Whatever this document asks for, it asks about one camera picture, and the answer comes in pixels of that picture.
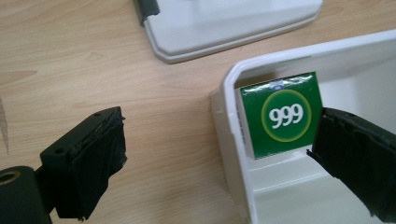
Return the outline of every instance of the white container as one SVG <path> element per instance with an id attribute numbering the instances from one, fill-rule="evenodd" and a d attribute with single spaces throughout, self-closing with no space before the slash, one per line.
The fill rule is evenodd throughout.
<path id="1" fill-rule="evenodd" d="M 396 133 L 396 30 L 262 55 L 237 63 L 212 93 L 224 170 L 246 223 L 382 223 L 297 148 L 254 160 L 241 138 L 235 88 L 317 72 L 323 106 Z"/>

